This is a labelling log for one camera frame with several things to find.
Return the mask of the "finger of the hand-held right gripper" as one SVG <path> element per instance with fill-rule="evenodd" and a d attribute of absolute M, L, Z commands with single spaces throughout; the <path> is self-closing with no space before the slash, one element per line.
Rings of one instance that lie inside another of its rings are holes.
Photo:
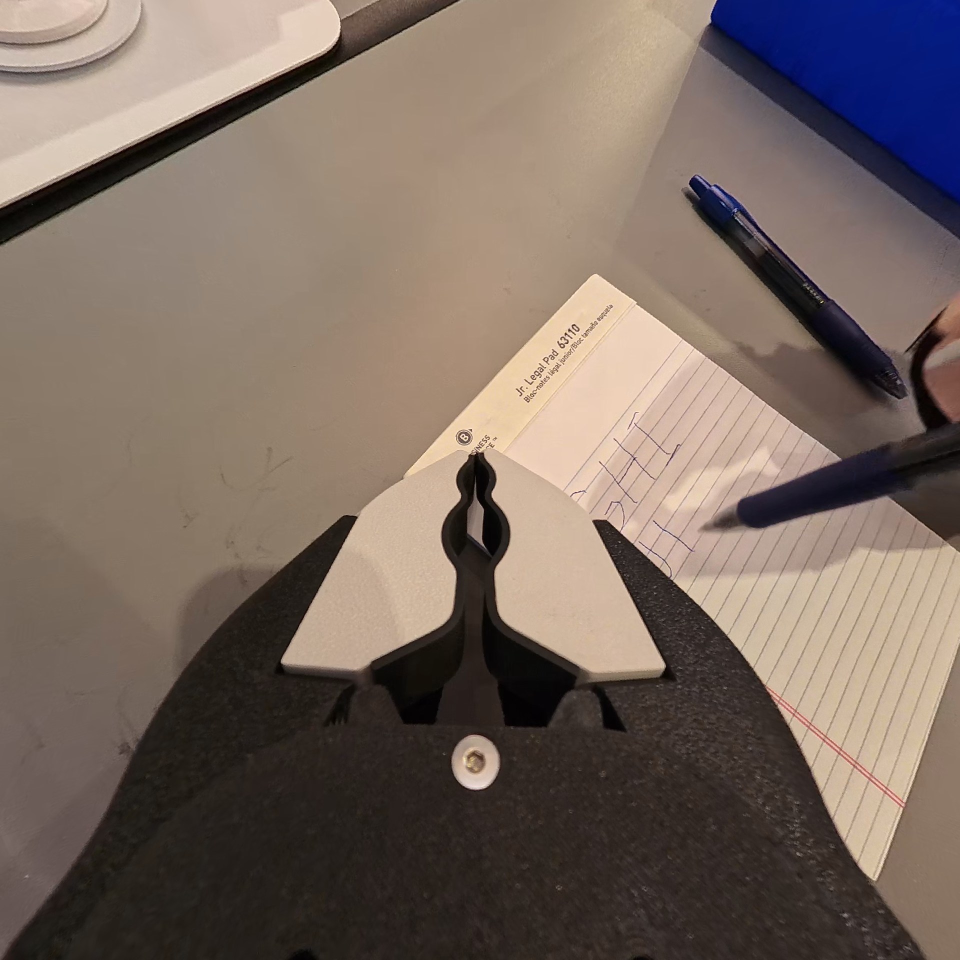
<path fill-rule="evenodd" d="M 907 351 L 908 374 L 925 429 L 959 423 L 959 316 L 938 315 Z"/>

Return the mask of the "white lined notepad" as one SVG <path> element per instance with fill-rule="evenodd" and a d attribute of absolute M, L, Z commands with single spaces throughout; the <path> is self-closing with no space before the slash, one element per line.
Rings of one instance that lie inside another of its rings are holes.
<path fill-rule="evenodd" d="M 410 467 L 493 448 L 609 522 L 738 647 L 876 880 L 959 641 L 959 554 L 890 499 L 705 534 L 836 456 L 592 276 Z"/>

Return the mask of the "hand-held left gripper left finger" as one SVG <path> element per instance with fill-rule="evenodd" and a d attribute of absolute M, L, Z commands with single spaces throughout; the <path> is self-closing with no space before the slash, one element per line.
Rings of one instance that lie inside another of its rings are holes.
<path fill-rule="evenodd" d="M 285 674 L 384 691 L 405 723 L 443 723 L 472 647 L 475 472 L 473 454 L 449 454 L 359 512 L 282 654 Z"/>

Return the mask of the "blue plastic bin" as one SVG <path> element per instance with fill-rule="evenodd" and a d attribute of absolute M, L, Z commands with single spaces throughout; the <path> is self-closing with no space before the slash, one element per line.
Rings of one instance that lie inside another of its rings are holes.
<path fill-rule="evenodd" d="M 711 24 L 958 201 L 957 1 L 718 1 Z"/>

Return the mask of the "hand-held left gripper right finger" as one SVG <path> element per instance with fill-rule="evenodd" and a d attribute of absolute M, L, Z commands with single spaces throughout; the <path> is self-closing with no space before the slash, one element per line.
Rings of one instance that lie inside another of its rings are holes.
<path fill-rule="evenodd" d="M 659 681 L 666 662 L 589 514 L 502 453 L 478 457 L 483 652 L 505 722 L 549 725 L 573 691 Z"/>

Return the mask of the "blue retractable pen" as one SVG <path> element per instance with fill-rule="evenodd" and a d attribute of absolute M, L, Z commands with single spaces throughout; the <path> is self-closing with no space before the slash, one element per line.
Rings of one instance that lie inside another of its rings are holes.
<path fill-rule="evenodd" d="M 833 462 L 743 497 L 702 525 L 703 533 L 762 530 L 912 490 L 958 470 L 959 425 L 943 426 Z"/>
<path fill-rule="evenodd" d="M 858 380 L 895 400 L 907 398 L 894 361 L 767 234 L 732 194 L 701 175 L 689 189 L 702 216 L 723 234 L 817 341 Z"/>

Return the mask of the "white document stand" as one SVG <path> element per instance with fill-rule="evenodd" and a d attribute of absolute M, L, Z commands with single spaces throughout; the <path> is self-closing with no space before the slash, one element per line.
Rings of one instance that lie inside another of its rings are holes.
<path fill-rule="evenodd" d="M 2 2 L 2 209 L 340 37 L 330 1 Z"/>

